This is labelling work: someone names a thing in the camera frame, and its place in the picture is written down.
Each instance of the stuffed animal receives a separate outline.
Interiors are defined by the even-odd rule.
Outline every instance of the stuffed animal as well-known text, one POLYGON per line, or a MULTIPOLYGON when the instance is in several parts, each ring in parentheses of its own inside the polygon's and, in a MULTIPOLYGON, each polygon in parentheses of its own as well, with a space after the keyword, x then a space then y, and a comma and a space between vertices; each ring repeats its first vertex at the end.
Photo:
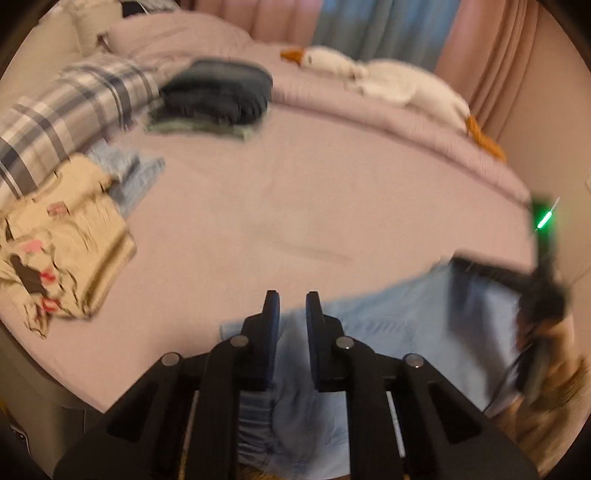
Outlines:
POLYGON ((398 60, 355 62, 332 48, 283 50, 281 57, 303 69, 327 72, 349 80, 347 87, 395 106, 411 105, 442 124, 472 136, 474 141, 505 162, 503 149, 481 130, 467 102, 436 75, 398 60))
POLYGON ((362 63, 356 62, 332 48, 290 48, 283 50, 281 57, 296 62, 303 69, 330 73, 347 79, 367 77, 367 69, 362 63))

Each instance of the metal screw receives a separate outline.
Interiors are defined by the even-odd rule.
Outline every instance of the metal screw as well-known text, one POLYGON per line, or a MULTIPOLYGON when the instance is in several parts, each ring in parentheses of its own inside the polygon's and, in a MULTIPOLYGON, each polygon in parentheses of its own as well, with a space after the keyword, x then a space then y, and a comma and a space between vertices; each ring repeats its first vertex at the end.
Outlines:
POLYGON ((236 335, 232 337, 230 343, 235 348, 244 348, 246 345, 248 345, 248 337, 244 335, 236 335))
POLYGON ((181 357, 178 353, 167 353, 161 359, 162 364, 165 367, 174 367, 177 363, 181 361, 181 357))
POLYGON ((411 353, 405 357, 405 362, 414 368, 421 368, 425 364, 425 359, 417 353, 411 353))
POLYGON ((343 350, 349 350, 353 348, 355 341, 351 337, 338 337, 336 339, 336 346, 343 350))

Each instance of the curtain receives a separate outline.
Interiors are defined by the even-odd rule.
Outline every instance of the curtain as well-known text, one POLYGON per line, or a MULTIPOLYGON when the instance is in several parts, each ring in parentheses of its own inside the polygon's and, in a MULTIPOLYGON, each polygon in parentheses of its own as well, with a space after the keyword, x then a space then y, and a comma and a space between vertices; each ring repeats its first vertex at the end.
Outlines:
POLYGON ((537 0, 462 0, 435 69, 498 138, 534 44, 537 0))
POLYGON ((181 7, 233 23, 261 41, 308 46, 322 0, 181 0, 181 7))
POLYGON ((324 0, 312 43, 433 71, 460 0, 324 0))

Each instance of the patterned blanket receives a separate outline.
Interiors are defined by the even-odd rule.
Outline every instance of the patterned blanket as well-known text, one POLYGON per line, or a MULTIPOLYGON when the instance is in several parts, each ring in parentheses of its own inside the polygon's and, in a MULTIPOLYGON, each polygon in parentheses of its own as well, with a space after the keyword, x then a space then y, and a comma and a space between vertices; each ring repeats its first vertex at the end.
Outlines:
POLYGON ((100 54, 0 113, 0 209, 33 192, 71 153, 130 126, 132 115, 157 98, 156 75, 100 54))

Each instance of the bed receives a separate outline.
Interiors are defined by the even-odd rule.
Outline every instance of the bed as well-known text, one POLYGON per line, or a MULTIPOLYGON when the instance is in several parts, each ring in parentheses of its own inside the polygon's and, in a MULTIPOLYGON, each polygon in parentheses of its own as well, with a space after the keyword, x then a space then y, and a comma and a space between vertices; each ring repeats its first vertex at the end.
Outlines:
POLYGON ((220 325, 260 311, 267 289, 287 311, 310 290, 323 301, 374 293, 457 250, 533 266, 529 193, 507 166, 419 113, 300 72, 281 61, 284 44, 203 18, 136 18, 113 27, 109 45, 165 77, 198 56, 264 66, 275 90, 260 131, 245 143, 163 137, 138 118, 111 143, 167 168, 129 220, 138 253, 100 313, 54 320, 41 339, 0 296, 2 337, 40 367, 32 375, 67 389, 56 401, 83 421, 161 355, 211 349, 220 325))

